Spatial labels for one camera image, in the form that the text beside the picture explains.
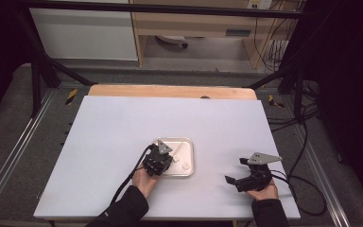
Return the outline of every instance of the cable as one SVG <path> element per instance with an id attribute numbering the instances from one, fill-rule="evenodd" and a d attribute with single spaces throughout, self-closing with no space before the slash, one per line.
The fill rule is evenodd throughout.
<path id="1" fill-rule="evenodd" d="M 272 37 L 275 35 L 276 31 L 280 28 L 280 26 L 286 21 L 287 19 L 284 19 L 279 25 L 276 26 L 276 28 L 273 30 L 272 34 L 270 35 L 270 40 L 272 39 Z M 270 61 L 272 61 L 273 63 L 273 71 L 276 71 L 276 67 L 275 67 L 275 59 L 276 59 L 276 54 L 278 53 L 278 51 L 280 51 L 280 49 L 278 50 L 277 48 L 277 44 L 275 45 L 275 41 L 272 41 L 272 45 L 270 47 L 270 50 L 268 52 L 268 59 Z"/>
<path id="2" fill-rule="evenodd" d="M 117 200 L 117 197 L 119 196 L 120 192 L 123 190 L 123 188 L 126 186 L 126 184 L 128 184 L 128 182 L 130 181 L 130 179 L 134 176 L 135 171 L 137 171 L 138 166 L 141 163 L 141 160 L 143 160 L 144 156 L 146 155 L 147 151 L 149 149 L 152 149 L 154 145 L 151 144 L 149 145 L 144 151 L 143 154 L 141 155 L 140 159 L 138 160 L 137 164 L 135 165 L 134 169 L 132 170 L 131 174 L 126 178 L 126 180 L 124 182 L 122 182 L 122 184 L 119 186 L 119 188 L 117 188 L 116 193 L 113 196 L 113 199 L 111 201 L 111 204 L 115 203 Z"/>
<path id="3" fill-rule="evenodd" d="M 307 210 L 304 210 L 303 208 L 301 208 L 299 205 L 297 205 L 297 207 L 299 208 L 299 210 L 303 211 L 305 214 L 307 215 L 310 215 L 310 216 L 321 216 L 323 215 L 326 210 L 327 210 L 327 202 L 326 202 L 326 199 L 325 199 L 325 196 L 323 195 L 323 193 L 320 191 L 320 189 L 314 185 L 313 183 L 310 183 L 309 181 L 307 181 L 306 179 L 302 178 L 302 177 L 298 177 L 298 176 L 294 176 L 294 175 L 290 175 L 290 179 L 291 178 L 295 178 L 295 179 L 298 179 L 298 180 L 301 180 L 305 183 L 308 183 L 309 185 L 311 185 L 315 190 L 317 190 L 317 192 L 320 194 L 320 197 L 322 198 L 322 203 L 323 203 L 323 207 L 322 207 L 322 210 L 317 212 L 317 213 L 313 213 L 313 212 L 309 212 Z"/>
<path id="4" fill-rule="evenodd" d="M 269 67 L 271 67 L 271 66 L 269 66 L 269 65 L 265 62 L 264 58 L 262 57 L 262 55 L 261 55 L 261 53 L 259 52 L 258 47 L 257 47 L 257 45 L 256 45 L 256 33 L 257 33 L 257 28 L 258 28 L 258 17 L 256 17 L 256 18 L 255 18 L 254 47 L 255 47 L 256 52 L 258 53 L 259 58 L 261 59 L 261 62 L 264 64 L 264 66 L 265 66 L 268 70 L 272 71 L 272 69 L 271 69 L 271 68 L 269 68 Z"/>
<path id="5" fill-rule="evenodd" d="M 290 169 L 290 171 L 289 171 L 289 173 L 287 174 L 287 176 L 286 176 L 284 173 L 282 173 L 281 171 L 277 171 L 277 170 L 271 170 L 271 171 L 279 172 L 279 173 L 281 173 L 282 175 L 284 175 L 284 176 L 285 176 L 285 179 L 283 179 L 283 178 L 281 178 L 281 177 L 279 177 L 279 176 L 276 176 L 276 175 L 272 174 L 272 177 L 274 177 L 274 178 L 276 178 L 276 179 L 279 179 L 279 180 L 281 180 L 281 181 L 284 181 L 285 183 L 287 183 L 287 184 L 288 184 L 288 186 L 289 186 L 289 188 L 290 188 L 290 190 L 291 190 L 291 193 L 292 193 L 292 195 L 293 195 L 293 198 L 294 198 L 294 200 L 295 200 L 296 202 L 297 202 L 298 198 L 297 198 L 297 194 L 296 194 L 296 192 L 295 192 L 295 190 L 294 190 L 293 185 L 290 183 L 290 180 L 291 180 L 291 179 L 298 179 L 298 180 L 301 180 L 301 181 L 303 181 L 303 182 L 305 182 L 305 183 L 309 184 L 310 186 L 312 186 L 315 190 L 317 190 L 317 192 L 320 194 L 320 196 L 321 196 L 321 198 L 322 198 L 322 204 L 323 204 L 323 207 L 322 207 L 322 210 L 321 210 L 321 211 L 319 211 L 319 212 L 310 212 L 310 211 L 307 211 L 307 210 L 303 209 L 303 208 L 302 208 L 302 207 L 300 207 L 299 205 L 297 205 L 297 206 L 298 206 L 298 208 L 299 208 L 299 210 L 300 210 L 300 211 L 302 211 L 303 213 L 305 213 L 305 214 L 307 214 L 307 215 L 310 215 L 310 216 L 321 216 L 321 215 L 323 215 L 323 214 L 326 212 L 326 210 L 327 210 L 327 202 L 326 202 L 325 197 L 323 196 L 323 193 L 322 193 L 322 192 L 320 191 L 320 189 L 319 189 L 316 185 L 314 185 L 313 183 L 310 183 L 309 181 L 307 181 L 307 180 L 306 180 L 306 179 L 304 179 L 304 178 L 301 178 L 301 177 L 298 177 L 298 176 L 294 176 L 294 175 L 292 175 L 292 173 L 293 173 L 294 169 L 296 168 L 296 166 L 297 166 L 298 162 L 301 160 L 301 158 L 302 158 L 302 156 L 303 156 L 303 152 L 305 151 L 305 147 L 306 147 L 306 144 L 307 144 L 307 141 L 308 141 L 308 130 L 307 130 L 307 127 L 306 127 L 306 124 L 305 124 L 305 120 L 309 119 L 310 117 L 313 117 L 313 116 L 314 116 L 314 115 L 315 115 L 315 114 L 319 111 L 319 110 L 318 110 L 318 107 L 317 107 L 317 108 L 315 108 L 315 109 L 312 109 L 312 110 L 310 110 L 310 111 L 307 111 L 307 109 L 308 109 L 309 107 L 313 106 L 313 105 L 315 105 L 315 103 L 311 103 L 311 104 L 309 104 L 309 105 L 305 106 L 305 107 L 304 107 L 304 109 L 302 110 L 302 119 L 303 119 L 302 124 L 303 124 L 303 126 L 304 126 L 304 133 L 305 133 L 305 136 L 304 136 L 304 142 L 303 142 L 303 145 L 302 145 L 302 149 L 300 150 L 300 154 L 299 154 L 299 156 L 297 157 L 297 159 L 296 159 L 296 161 L 295 161 L 295 163 L 294 163 L 293 167 Z M 283 126 L 283 127 L 279 128 L 279 129 L 277 129 L 277 130 L 280 130 L 280 129 L 285 128 L 285 127 L 287 127 L 287 126 L 290 126 L 290 125 L 292 125 L 292 124 L 296 124 L 296 123 L 297 123 L 297 119 L 293 119 L 293 118 L 292 118 L 292 119 L 287 119 L 287 121 L 285 121 L 285 122 L 274 122 L 274 123 L 284 124 L 284 123 L 286 123 L 286 122 L 288 122 L 288 124 L 287 124 L 286 126 Z"/>
<path id="6" fill-rule="evenodd" d="M 249 227 L 251 223 L 252 223 L 252 220 L 247 221 L 246 224 L 244 225 L 244 227 Z"/>
<path id="7" fill-rule="evenodd" d="M 315 35 L 317 35 L 317 33 L 320 31 L 320 29 L 323 27 L 323 25 L 325 25 L 327 19 L 330 17 L 330 15 L 332 14 L 333 10 L 336 8 L 337 6 L 337 2 L 339 0 L 336 0 L 335 1 L 335 4 L 332 6 L 331 10 L 328 12 L 328 14 L 326 15 L 325 19 L 322 21 L 322 23 L 317 27 L 317 29 L 309 36 L 309 38 L 302 44 L 302 46 L 300 46 L 300 48 L 296 51 L 296 53 L 294 53 L 293 56 L 291 56 L 290 59 L 288 59 L 286 62 L 285 62 L 285 65 L 291 63 L 291 61 L 297 56 L 299 55 L 299 53 L 301 51 L 303 51 L 303 48 L 309 43 L 309 41 L 311 41 Z"/>
<path id="8" fill-rule="evenodd" d="M 285 176 L 285 174 L 281 171 L 278 171 L 278 170 L 271 170 L 272 172 L 279 172 L 281 173 L 282 175 Z M 294 201 L 297 202 L 298 200 L 298 197 L 297 197 L 297 193 L 296 191 L 294 190 L 294 186 L 293 184 L 291 184 L 290 180 L 288 179 L 285 179 L 285 178 L 282 178 L 282 177 L 279 177 L 279 176 L 276 176 L 274 174 L 272 174 L 272 177 L 276 178 L 276 179 L 279 179 L 285 183 L 287 183 L 288 187 L 290 188 L 290 191 L 291 191 L 291 194 L 293 195 L 293 198 L 294 198 Z M 301 210 L 303 213 L 307 214 L 307 215 L 310 215 L 310 216 L 321 216 L 323 215 L 325 212 L 326 212 L 326 209 L 327 209 L 327 202 L 326 202 L 326 199 L 325 197 L 323 196 L 323 193 L 320 191 L 320 189 L 314 185 L 313 183 L 310 183 L 309 181 L 307 181 L 306 179 L 304 178 L 301 178 L 301 177 L 298 177 L 298 176 L 290 176 L 290 178 L 295 178 L 295 179 L 298 179 L 298 180 L 301 180 L 305 183 L 308 183 L 309 185 L 311 185 L 315 190 L 317 190 L 317 192 L 320 194 L 321 198 L 322 198 L 322 204 L 323 204 L 323 207 L 322 207 L 322 210 L 319 211 L 319 212 L 310 212 L 310 211 L 307 211 L 305 209 L 303 209 L 302 207 L 300 207 L 299 205 L 297 205 L 297 207 L 299 208 L 299 210 Z"/>
<path id="9" fill-rule="evenodd" d="M 302 115 L 305 115 L 305 111 L 308 107 L 312 106 L 312 105 L 315 105 L 314 103 L 306 106 L 303 111 L 302 111 Z M 307 141 L 308 141 L 308 129 L 306 127 L 306 124 L 305 124 L 305 119 L 302 121 L 302 125 L 304 127 L 304 133 L 305 133 L 305 136 L 304 136 L 304 142 L 303 142 L 303 145 L 302 145 L 302 149 L 300 150 L 300 153 L 299 153 L 299 156 L 297 157 L 296 159 L 296 162 L 294 162 L 294 165 L 293 167 L 290 169 L 290 172 L 287 174 L 287 178 L 290 179 L 290 176 L 292 175 L 294 169 L 296 168 L 297 164 L 299 163 L 300 159 L 302 158 L 303 154 L 304 154 L 304 151 L 305 151 L 305 147 L 306 147 L 306 144 L 307 144 Z"/>
<path id="10" fill-rule="evenodd" d="M 267 117 L 268 120 L 293 120 L 293 118 L 272 118 L 272 117 Z"/>
<path id="11" fill-rule="evenodd" d="M 276 1 L 275 2 L 275 4 L 273 4 L 273 6 L 270 6 L 270 8 L 269 9 L 273 9 L 274 7 L 276 7 L 276 5 L 278 5 L 278 3 L 280 2 L 281 0 L 278 0 L 278 1 Z"/>

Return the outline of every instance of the gray floor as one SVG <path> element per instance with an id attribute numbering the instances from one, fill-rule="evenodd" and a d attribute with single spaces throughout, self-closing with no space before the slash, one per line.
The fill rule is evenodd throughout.
<path id="1" fill-rule="evenodd" d="M 218 39 L 210 39 L 207 42 L 202 38 L 191 39 L 187 48 L 188 53 L 184 53 L 182 51 L 186 52 L 187 50 L 175 45 L 160 44 L 151 38 L 148 40 L 146 65 L 143 67 L 115 66 L 114 68 L 120 68 L 117 71 L 113 71 L 111 67 L 101 70 L 84 67 L 76 69 L 76 71 L 86 78 L 101 83 L 222 85 L 232 87 L 251 84 L 264 76 L 264 69 L 254 71 L 251 69 L 250 73 L 247 74 L 245 67 L 248 67 L 249 62 L 244 52 L 241 52 L 240 42 Z M 235 62 L 224 62 L 225 58 L 230 58 Z M 65 132 L 71 130 L 69 123 L 74 120 L 83 96 L 88 93 L 88 87 L 80 87 L 65 76 L 62 78 L 65 83 L 55 91 L 53 101 L 50 103 L 42 122 L 33 134 L 0 195 L 1 226 L 37 226 L 40 224 L 47 226 L 43 220 L 32 217 L 38 203 L 37 196 L 43 192 L 50 172 L 61 152 L 61 143 L 64 143 L 66 139 Z M 278 96 L 272 90 L 277 82 L 274 81 L 269 84 L 267 86 L 269 89 L 259 90 L 257 95 L 263 101 L 267 117 L 289 118 L 290 115 L 286 108 L 268 104 L 268 93 L 272 93 L 277 102 L 284 102 L 290 98 L 290 96 Z M 78 87 L 78 94 L 72 105 L 66 106 L 64 102 L 74 86 Z M 0 167 L 6 161 L 29 121 L 32 101 L 30 88 L 29 68 L 19 68 L 0 104 Z M 348 220 L 352 226 L 363 226 L 363 188 L 361 184 L 349 166 L 337 162 L 336 151 L 321 119 L 312 118 L 307 122 L 307 125 L 311 145 L 317 152 L 327 177 L 336 190 Z M 302 142 L 294 127 L 276 131 L 273 136 L 277 149 L 284 157 L 284 168 L 288 171 L 302 147 Z M 294 173 L 310 182 L 315 182 L 305 156 L 299 162 Z M 294 181 L 293 184 L 298 193 L 300 207 L 313 212 L 321 209 L 321 199 L 315 190 L 297 181 Z M 300 220 L 291 220 L 290 224 L 293 226 L 335 225 L 328 212 L 320 217 L 312 217 L 302 213 Z M 59 226 L 69 225 L 77 226 L 71 223 Z"/>

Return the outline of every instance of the hand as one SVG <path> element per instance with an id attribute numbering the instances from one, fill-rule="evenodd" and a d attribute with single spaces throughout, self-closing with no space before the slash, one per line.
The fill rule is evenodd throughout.
<path id="1" fill-rule="evenodd" d="M 275 185 L 273 179 L 270 181 L 267 187 L 261 191 L 246 191 L 246 193 L 255 198 L 256 201 L 279 199 L 278 188 Z"/>
<path id="2" fill-rule="evenodd" d="M 136 186 L 141 193 L 143 193 L 144 197 L 147 198 L 151 194 L 159 178 L 159 176 L 155 175 L 152 177 L 149 176 L 146 170 L 142 168 L 142 165 L 140 165 L 132 177 L 132 184 Z"/>

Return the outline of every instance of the black cable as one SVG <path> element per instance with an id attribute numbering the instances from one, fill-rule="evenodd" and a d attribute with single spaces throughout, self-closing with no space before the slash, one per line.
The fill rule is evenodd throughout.
<path id="1" fill-rule="evenodd" d="M 285 125 L 285 126 L 282 126 L 281 128 L 278 128 L 278 129 L 272 130 L 271 132 L 276 132 L 276 131 L 282 130 L 282 129 L 287 128 L 287 127 L 289 127 L 289 126 L 292 126 L 292 125 L 294 125 L 294 124 L 297 124 L 297 122 L 291 122 L 291 123 L 289 123 L 289 124 L 287 124 L 287 125 Z"/>
<path id="2" fill-rule="evenodd" d="M 294 176 L 294 175 L 290 175 L 290 179 L 291 178 L 295 178 L 295 179 L 298 179 L 298 180 L 301 180 L 305 183 L 308 183 L 309 185 L 311 185 L 312 187 L 315 188 L 315 190 L 317 190 L 317 192 L 320 194 L 320 196 L 322 197 L 322 203 L 323 203 L 323 207 L 322 207 L 322 210 L 317 212 L 317 213 L 313 213 L 313 212 L 309 212 L 307 210 L 304 210 L 303 208 L 301 208 L 299 205 L 297 205 L 297 207 L 299 207 L 299 210 L 301 210 L 303 213 L 307 214 L 307 215 L 310 215 L 310 216 L 321 216 L 323 215 L 326 210 L 327 210 L 327 202 L 326 202 L 326 199 L 325 199 L 325 196 L 323 195 L 323 193 L 320 191 L 320 189 L 314 185 L 313 183 L 307 181 L 306 179 L 302 178 L 302 177 L 298 177 L 298 176 Z"/>
<path id="3" fill-rule="evenodd" d="M 252 223 L 252 220 L 247 221 L 246 224 L 244 225 L 244 227 L 249 227 L 251 223 Z"/>
<path id="4" fill-rule="evenodd" d="M 281 171 L 278 171 L 278 170 L 271 170 L 272 172 L 279 172 L 281 173 L 282 175 L 285 176 L 285 174 Z M 297 197 L 297 193 L 296 191 L 294 190 L 294 186 L 293 184 L 291 184 L 290 180 L 288 179 L 285 179 L 285 178 L 282 178 L 282 177 L 279 177 L 279 176 L 276 176 L 274 174 L 272 174 L 272 177 L 276 178 L 276 179 L 279 179 L 285 183 L 287 183 L 288 187 L 290 188 L 290 191 L 291 191 L 291 194 L 293 195 L 293 198 L 294 198 L 294 201 L 297 202 L 298 200 L 298 197 Z M 322 197 L 322 204 L 323 204 L 323 207 L 322 207 L 322 210 L 319 211 L 319 212 L 310 212 L 310 211 L 307 211 L 305 209 L 303 209 L 302 207 L 300 207 L 299 205 L 297 205 L 297 207 L 299 208 L 299 210 L 301 210 L 303 213 L 307 214 L 307 215 L 310 215 L 310 216 L 321 216 L 323 215 L 325 212 L 326 212 L 326 209 L 327 209 L 327 202 L 326 202 L 326 199 L 325 197 L 323 196 L 323 193 L 320 191 L 320 189 L 314 185 L 313 183 L 310 183 L 309 181 L 307 181 L 306 179 L 304 178 L 301 178 L 301 177 L 298 177 L 298 176 L 290 176 L 290 178 L 295 178 L 295 179 L 298 179 L 298 180 L 301 180 L 305 183 L 308 183 L 309 185 L 311 185 L 315 190 L 317 190 L 317 192 L 320 194 L 320 196 Z"/>
<path id="5" fill-rule="evenodd" d="M 275 41 L 272 41 L 272 44 L 270 45 L 270 48 L 269 48 L 269 52 L 268 52 L 268 61 L 272 62 L 272 67 L 273 67 L 273 72 L 276 71 L 276 68 L 275 68 L 275 61 L 273 60 L 272 58 L 272 53 L 273 53 L 273 46 L 275 45 Z"/>
<path id="6" fill-rule="evenodd" d="M 273 30 L 272 34 L 270 35 L 270 38 L 275 35 L 276 31 L 280 28 L 280 26 L 286 21 L 287 19 L 284 19 L 279 25 L 276 26 L 276 28 Z"/>
<path id="7" fill-rule="evenodd" d="M 261 53 L 259 52 L 258 50 L 258 47 L 256 45 L 256 33 L 257 33 L 257 28 L 258 28 L 258 17 L 255 18 L 255 29 L 254 29 L 254 47 L 255 47 L 255 50 L 256 52 L 258 53 L 258 56 L 259 58 L 261 59 L 261 62 L 264 64 L 264 66 L 269 70 L 269 71 L 272 71 L 272 69 L 270 68 L 271 65 L 268 65 L 264 58 L 262 57 Z"/>
<path id="8" fill-rule="evenodd" d="M 291 63 L 291 61 L 293 61 L 296 56 L 298 56 L 300 54 L 301 51 L 303 51 L 303 49 L 305 48 L 306 45 L 308 45 L 308 43 L 317 35 L 317 33 L 320 31 L 320 29 L 323 27 L 323 25 L 325 25 L 327 19 L 330 17 L 330 15 L 332 14 L 333 10 L 335 9 L 335 7 L 337 6 L 337 2 L 339 0 L 335 1 L 335 4 L 332 6 L 331 10 L 328 12 L 328 14 L 326 15 L 325 19 L 322 21 L 322 23 L 317 27 L 317 29 L 309 36 L 309 38 L 302 44 L 302 46 L 300 46 L 300 48 L 296 51 L 296 53 L 294 53 L 293 56 L 290 57 L 290 59 L 288 59 L 285 62 L 285 65 L 288 65 L 289 63 Z"/>
<path id="9" fill-rule="evenodd" d="M 126 178 L 126 180 L 124 182 L 122 182 L 122 184 L 119 186 L 119 188 L 117 188 L 116 193 L 113 196 L 113 199 L 111 201 L 111 204 L 115 203 L 117 200 L 117 197 L 119 196 L 120 192 L 122 192 L 123 188 L 126 186 L 126 184 L 128 184 L 128 182 L 130 181 L 130 179 L 134 176 L 135 171 L 137 171 L 138 166 L 141 163 L 141 160 L 143 160 L 144 156 L 146 155 L 147 151 L 149 149 L 152 149 L 154 145 L 151 144 L 149 145 L 144 151 L 143 154 L 141 155 L 140 159 L 138 160 L 137 164 L 135 165 L 134 169 L 132 170 L 131 174 Z"/>
<path id="10" fill-rule="evenodd" d="M 293 185 L 291 185 L 291 183 L 285 179 L 285 178 L 282 178 L 282 177 L 279 177 L 279 176 L 276 176 L 274 174 L 272 174 L 272 177 L 276 178 L 276 179 L 279 179 L 285 183 L 287 183 L 288 187 L 290 188 L 290 191 L 291 191 L 291 195 L 293 195 L 293 198 L 294 198 L 294 201 L 297 201 L 297 194 L 296 194 L 296 191 L 294 190 L 294 187 Z"/>
<path id="11" fill-rule="evenodd" d="M 318 108 L 315 108 L 311 111 L 309 111 L 307 114 L 305 114 L 302 118 L 303 119 L 310 119 L 314 116 L 316 116 L 319 112 Z M 285 118 L 285 119 L 279 119 L 279 118 L 268 118 L 268 120 L 279 120 L 279 121 L 283 121 L 283 122 L 274 122 L 274 121 L 269 121 L 268 123 L 270 125 L 284 125 L 284 124 L 289 124 L 289 123 L 297 123 L 299 120 L 295 119 L 295 118 Z"/>
<path id="12" fill-rule="evenodd" d="M 276 1 L 275 2 L 275 4 L 273 4 L 273 6 L 270 6 L 270 8 L 269 9 L 273 9 L 274 7 L 276 7 L 276 5 L 278 5 L 278 3 L 280 2 L 281 0 L 278 0 L 278 1 Z"/>
<path id="13" fill-rule="evenodd" d="M 292 31 L 292 28 L 293 28 L 293 22 L 295 22 L 295 20 L 287 20 L 286 23 L 285 23 L 285 30 L 286 30 L 286 35 L 285 35 L 285 40 L 284 41 L 280 41 L 279 42 L 279 49 L 278 49 L 278 61 L 281 61 L 282 58 L 283 58 L 283 55 L 285 54 L 284 52 L 284 49 L 286 47 L 286 44 L 287 44 L 287 40 L 288 38 L 290 37 L 290 34 L 291 34 L 291 31 Z"/>
<path id="14" fill-rule="evenodd" d="M 312 105 L 315 105 L 314 103 L 306 106 L 303 111 L 302 111 L 302 115 L 305 115 L 305 111 L 308 107 L 312 106 Z M 300 159 L 302 158 L 303 154 L 304 154 L 304 151 L 305 151 L 305 147 L 306 147 L 306 144 L 307 144 L 307 141 L 308 141 L 308 129 L 306 127 L 306 124 L 305 124 L 305 119 L 302 121 L 302 125 L 304 127 L 304 142 L 303 142 L 303 145 L 302 145 L 302 149 L 300 150 L 300 153 L 299 153 L 299 156 L 297 157 L 296 159 L 296 162 L 294 162 L 294 165 L 293 167 L 290 169 L 290 172 L 287 174 L 287 178 L 290 179 L 290 176 L 291 174 L 293 173 L 294 169 L 296 168 L 297 164 L 299 163 Z"/>

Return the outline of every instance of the person's arm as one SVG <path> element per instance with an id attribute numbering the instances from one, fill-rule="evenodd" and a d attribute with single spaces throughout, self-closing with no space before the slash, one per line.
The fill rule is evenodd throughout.
<path id="1" fill-rule="evenodd" d="M 132 184 L 122 199 L 111 204 L 86 227 L 133 226 L 148 211 L 146 198 L 151 194 L 158 178 L 150 177 L 144 169 L 134 173 Z"/>
<path id="2" fill-rule="evenodd" d="M 252 213 L 258 227 L 289 226 L 282 203 L 279 201 L 278 188 L 272 180 L 262 191 L 246 191 L 254 197 Z"/>

